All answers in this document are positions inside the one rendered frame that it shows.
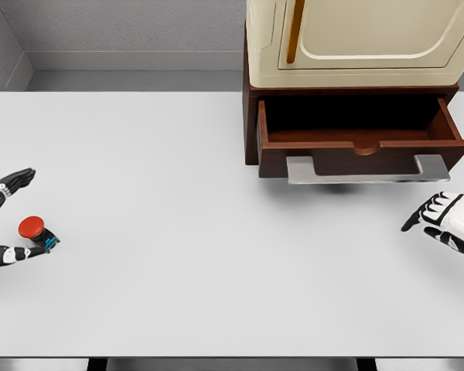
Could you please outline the red push-button switch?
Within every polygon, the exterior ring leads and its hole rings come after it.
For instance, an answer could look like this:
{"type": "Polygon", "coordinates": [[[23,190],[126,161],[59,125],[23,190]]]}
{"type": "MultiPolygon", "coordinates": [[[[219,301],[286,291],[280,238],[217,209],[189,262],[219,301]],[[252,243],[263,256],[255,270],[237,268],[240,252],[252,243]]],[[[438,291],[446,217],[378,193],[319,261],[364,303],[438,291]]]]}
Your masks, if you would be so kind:
{"type": "Polygon", "coordinates": [[[41,247],[45,253],[49,253],[60,239],[45,226],[44,220],[39,216],[28,216],[23,219],[18,227],[19,235],[31,240],[35,247],[41,247]]]}

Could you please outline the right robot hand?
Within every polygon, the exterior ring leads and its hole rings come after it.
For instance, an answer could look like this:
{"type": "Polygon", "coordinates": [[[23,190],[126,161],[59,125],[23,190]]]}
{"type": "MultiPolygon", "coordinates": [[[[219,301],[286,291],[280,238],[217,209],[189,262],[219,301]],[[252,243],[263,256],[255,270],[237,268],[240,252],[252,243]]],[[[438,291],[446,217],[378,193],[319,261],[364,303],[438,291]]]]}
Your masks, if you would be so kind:
{"type": "Polygon", "coordinates": [[[464,254],[464,193],[439,192],[421,204],[401,227],[426,223],[424,233],[464,254]]]}

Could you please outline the brown wooden drawer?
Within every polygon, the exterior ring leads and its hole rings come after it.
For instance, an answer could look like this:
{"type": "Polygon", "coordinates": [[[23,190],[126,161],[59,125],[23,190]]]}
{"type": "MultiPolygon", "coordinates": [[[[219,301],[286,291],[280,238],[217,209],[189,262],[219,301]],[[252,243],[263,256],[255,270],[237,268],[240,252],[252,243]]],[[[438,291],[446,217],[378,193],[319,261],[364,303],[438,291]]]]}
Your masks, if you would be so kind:
{"type": "Polygon", "coordinates": [[[262,178],[285,178],[289,156],[319,175],[415,174],[415,155],[464,156],[447,104],[434,95],[266,97],[258,103],[262,178]]]}

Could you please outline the cream cabinet with door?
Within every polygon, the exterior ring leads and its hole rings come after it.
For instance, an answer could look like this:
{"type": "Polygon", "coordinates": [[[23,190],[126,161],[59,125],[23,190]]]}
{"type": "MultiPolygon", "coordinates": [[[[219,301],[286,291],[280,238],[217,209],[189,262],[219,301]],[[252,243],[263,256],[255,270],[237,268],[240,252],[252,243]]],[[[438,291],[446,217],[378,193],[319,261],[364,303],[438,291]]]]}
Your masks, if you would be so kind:
{"type": "Polygon", "coordinates": [[[464,72],[464,0],[305,0],[286,63],[295,0],[247,0],[255,87],[448,86],[464,72]]]}

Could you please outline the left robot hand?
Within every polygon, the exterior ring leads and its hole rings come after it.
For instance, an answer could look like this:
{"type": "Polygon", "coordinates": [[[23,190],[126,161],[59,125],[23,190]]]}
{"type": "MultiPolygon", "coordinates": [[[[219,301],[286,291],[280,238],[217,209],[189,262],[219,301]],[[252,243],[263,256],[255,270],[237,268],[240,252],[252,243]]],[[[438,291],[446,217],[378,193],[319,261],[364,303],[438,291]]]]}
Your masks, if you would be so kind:
{"type": "MultiPolygon", "coordinates": [[[[19,189],[27,187],[34,179],[36,171],[32,168],[13,172],[0,179],[0,209],[7,198],[14,195],[19,189]]],[[[33,258],[44,254],[44,247],[8,247],[0,245],[0,267],[9,266],[18,261],[33,258]]]]}

